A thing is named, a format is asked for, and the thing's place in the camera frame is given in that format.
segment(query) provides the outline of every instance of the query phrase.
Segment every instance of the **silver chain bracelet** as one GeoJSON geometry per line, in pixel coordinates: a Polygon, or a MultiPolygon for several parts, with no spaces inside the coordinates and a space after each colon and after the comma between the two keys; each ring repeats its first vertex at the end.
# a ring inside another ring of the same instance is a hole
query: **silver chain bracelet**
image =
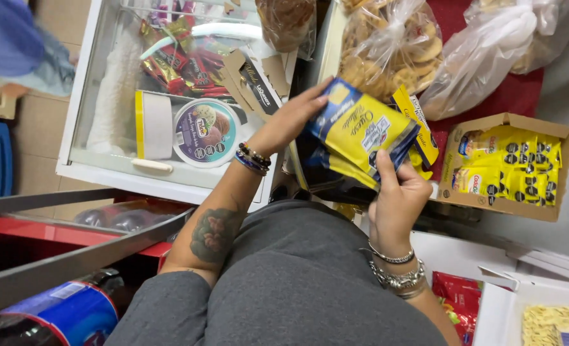
{"type": "Polygon", "coordinates": [[[387,263],[391,264],[404,264],[412,261],[412,258],[415,257],[415,250],[411,249],[405,256],[402,257],[395,257],[391,258],[381,254],[380,252],[376,251],[372,244],[370,244],[370,240],[367,242],[369,249],[366,248],[359,248],[359,250],[366,250],[372,252],[375,256],[379,257],[380,259],[384,260],[387,263]]]}
{"type": "Polygon", "coordinates": [[[390,288],[395,290],[415,287],[422,281],[425,281],[424,262],[417,259],[417,269],[409,271],[404,275],[388,274],[374,263],[370,261],[370,268],[374,276],[379,280],[383,288],[390,288]]]}

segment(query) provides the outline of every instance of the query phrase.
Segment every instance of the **bag of cookies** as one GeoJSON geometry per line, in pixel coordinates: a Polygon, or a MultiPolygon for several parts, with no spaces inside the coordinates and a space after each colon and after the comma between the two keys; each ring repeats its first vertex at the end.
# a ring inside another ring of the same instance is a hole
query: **bag of cookies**
{"type": "Polygon", "coordinates": [[[442,35],[425,0],[370,0],[349,17],[339,76],[382,102],[404,84],[430,85],[442,61],[442,35]]]}
{"type": "Polygon", "coordinates": [[[419,99],[427,120],[464,113],[496,90],[532,42],[537,16],[531,1],[479,13],[451,36],[434,81],[419,99]]]}
{"type": "Polygon", "coordinates": [[[255,0],[263,39],[277,52],[298,47],[298,56],[309,60],[317,36],[317,0],[255,0]]]}
{"type": "MultiPolygon", "coordinates": [[[[479,13],[515,5],[516,0],[474,0],[464,12],[466,21],[479,13]]],[[[565,50],[569,42],[569,0],[532,0],[537,29],[526,53],[511,67],[511,73],[524,75],[544,67],[565,50]]]]}

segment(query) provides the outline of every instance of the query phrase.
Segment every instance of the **ice cream tub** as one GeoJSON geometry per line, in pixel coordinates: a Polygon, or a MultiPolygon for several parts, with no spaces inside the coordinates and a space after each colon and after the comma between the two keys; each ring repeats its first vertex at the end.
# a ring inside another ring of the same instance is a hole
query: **ice cream tub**
{"type": "Polygon", "coordinates": [[[174,116],[173,150],[197,168],[214,168],[230,161],[237,148],[240,118],[226,103],[199,98],[174,116]]]}

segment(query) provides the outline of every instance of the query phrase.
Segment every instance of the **floor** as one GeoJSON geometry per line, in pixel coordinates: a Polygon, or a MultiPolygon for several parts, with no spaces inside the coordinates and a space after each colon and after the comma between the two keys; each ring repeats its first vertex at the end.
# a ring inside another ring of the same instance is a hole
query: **floor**
{"type": "MultiPolygon", "coordinates": [[[[71,54],[78,54],[88,17],[90,0],[36,0],[35,15],[58,37],[71,54]]],[[[103,186],[56,175],[56,161],[69,98],[30,92],[16,111],[12,135],[16,143],[15,190],[18,194],[40,194],[69,190],[88,190],[103,186]]],[[[72,220],[85,209],[111,203],[111,200],[82,202],[64,206],[26,210],[21,214],[72,220]]]]}

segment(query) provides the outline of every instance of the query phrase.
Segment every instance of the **person's right hand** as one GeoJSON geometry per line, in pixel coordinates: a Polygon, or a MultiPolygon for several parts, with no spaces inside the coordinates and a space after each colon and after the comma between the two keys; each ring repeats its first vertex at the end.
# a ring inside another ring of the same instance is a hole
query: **person's right hand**
{"type": "Polygon", "coordinates": [[[409,162],[396,173],[385,150],[379,150],[376,168],[381,175],[381,192],[368,210],[370,243],[385,256],[401,257],[411,250],[412,226],[432,194],[432,186],[409,162]]]}

